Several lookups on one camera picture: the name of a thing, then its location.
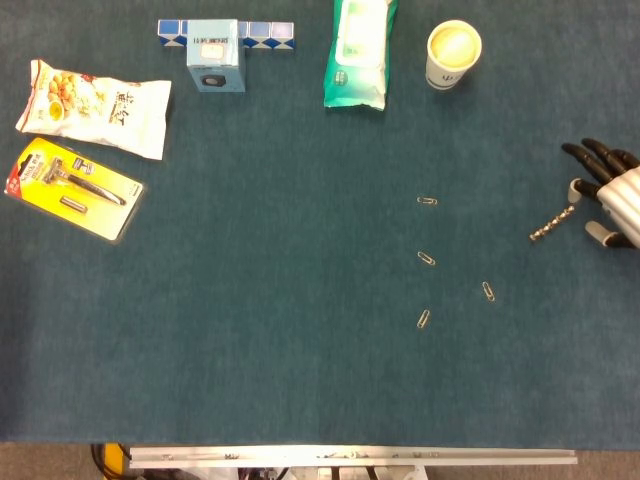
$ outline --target paper cup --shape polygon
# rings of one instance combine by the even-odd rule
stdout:
[[[437,56],[431,49],[434,38],[445,29],[463,30],[468,33],[475,46],[475,55],[465,62],[463,65],[449,66],[437,59]],[[453,87],[458,80],[462,78],[467,70],[469,70],[480,58],[482,53],[482,40],[475,28],[462,20],[449,20],[441,23],[433,29],[429,39],[427,40],[427,82],[433,88],[438,90],[448,90]]]

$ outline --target dark green table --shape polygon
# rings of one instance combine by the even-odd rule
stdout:
[[[527,238],[584,175],[562,142],[640,152],[638,3],[400,0],[384,113],[322,107],[332,3],[3,2],[3,175],[32,58],[174,83],[161,163],[57,140],[148,185],[120,245],[0,201],[1,440],[640,448],[640,254],[586,202]],[[199,94],[156,20],[225,17],[298,50]],[[443,94],[450,18],[484,53]]]

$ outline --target green and white package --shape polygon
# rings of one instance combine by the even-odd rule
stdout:
[[[333,44],[324,77],[324,106],[384,110],[389,36],[398,0],[334,0]]]

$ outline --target food package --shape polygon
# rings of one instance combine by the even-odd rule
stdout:
[[[162,160],[171,82],[121,82],[31,61],[31,96],[16,128],[112,145]]]
[[[334,0],[325,107],[369,105],[384,110],[397,6],[398,0]]]
[[[115,242],[143,191],[140,182],[35,138],[11,169],[4,192]]]

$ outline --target floor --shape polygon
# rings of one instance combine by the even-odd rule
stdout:
[[[429,480],[640,480],[640,452],[580,452],[577,466],[427,469]],[[0,443],[0,479],[100,480],[89,447]]]

